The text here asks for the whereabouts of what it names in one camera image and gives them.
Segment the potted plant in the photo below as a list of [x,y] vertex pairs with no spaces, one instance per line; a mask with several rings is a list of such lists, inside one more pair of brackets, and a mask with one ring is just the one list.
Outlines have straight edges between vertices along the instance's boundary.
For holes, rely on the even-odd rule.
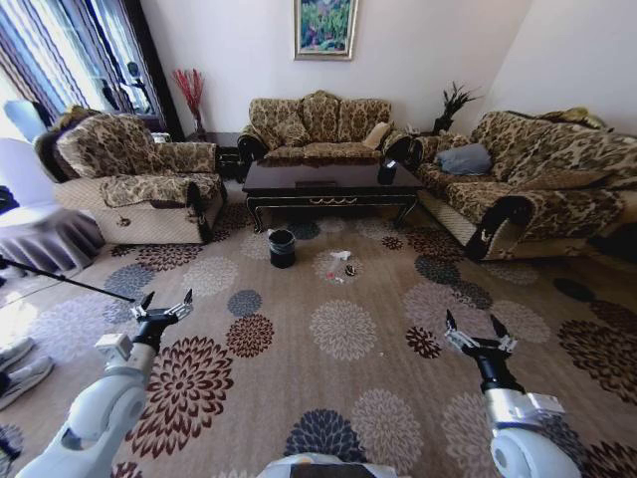
[[434,135],[438,134],[440,131],[448,131],[451,125],[453,124],[452,117],[458,110],[463,107],[466,103],[472,102],[473,100],[477,100],[480,97],[472,97],[471,94],[475,90],[469,90],[467,92],[464,91],[465,86],[461,85],[458,87],[456,82],[452,82],[453,91],[448,93],[446,90],[443,91],[443,97],[445,99],[445,110],[442,115],[434,121]]
[[189,70],[175,70],[172,72],[172,78],[175,80],[179,90],[181,90],[194,117],[197,137],[205,140],[206,130],[201,123],[201,112],[199,111],[203,93],[203,75],[193,68],[192,72]]

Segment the dark wooden coffee table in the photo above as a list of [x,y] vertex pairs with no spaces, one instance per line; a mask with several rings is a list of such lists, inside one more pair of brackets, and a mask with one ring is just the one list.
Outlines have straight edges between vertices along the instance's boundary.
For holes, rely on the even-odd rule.
[[399,227],[418,202],[422,183],[401,164],[393,180],[380,177],[378,164],[320,167],[271,166],[254,162],[243,186],[246,206],[255,221],[255,232],[264,230],[264,207],[400,206],[394,220]]

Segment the table leg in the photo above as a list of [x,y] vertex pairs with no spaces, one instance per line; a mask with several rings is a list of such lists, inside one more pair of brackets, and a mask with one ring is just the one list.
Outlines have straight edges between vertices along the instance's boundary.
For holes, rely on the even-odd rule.
[[252,219],[255,221],[255,234],[259,234],[260,232],[263,232],[263,221],[261,219],[261,208],[258,204],[256,204],[256,202],[257,201],[255,201],[252,197],[246,198],[246,207],[248,208]]
[[402,221],[405,219],[405,216],[411,212],[416,203],[418,202],[418,196],[414,196],[412,200],[403,204],[398,211],[398,215],[394,219],[394,227],[399,229],[402,226]]

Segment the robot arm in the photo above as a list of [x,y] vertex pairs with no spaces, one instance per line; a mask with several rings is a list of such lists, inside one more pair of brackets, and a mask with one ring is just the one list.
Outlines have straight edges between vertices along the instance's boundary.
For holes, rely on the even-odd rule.
[[507,328],[491,315],[497,340],[471,338],[458,331],[447,311],[445,337],[458,350],[476,361],[483,382],[487,415],[494,438],[491,454],[505,478],[579,478],[572,460],[552,441],[537,433],[538,419],[546,414],[564,414],[557,398],[526,393],[507,368],[506,360],[516,344]]
[[110,476],[119,446],[143,412],[145,388],[161,335],[192,311],[192,292],[170,309],[148,310],[152,296],[132,309],[140,323],[132,341],[121,334],[98,341],[96,347],[106,357],[105,376],[76,397],[55,438],[17,478]]

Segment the framed painting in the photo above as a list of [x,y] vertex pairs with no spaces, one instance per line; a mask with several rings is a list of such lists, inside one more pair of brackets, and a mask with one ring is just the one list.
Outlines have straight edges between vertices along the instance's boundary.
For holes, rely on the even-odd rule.
[[295,60],[351,60],[358,0],[293,0]]

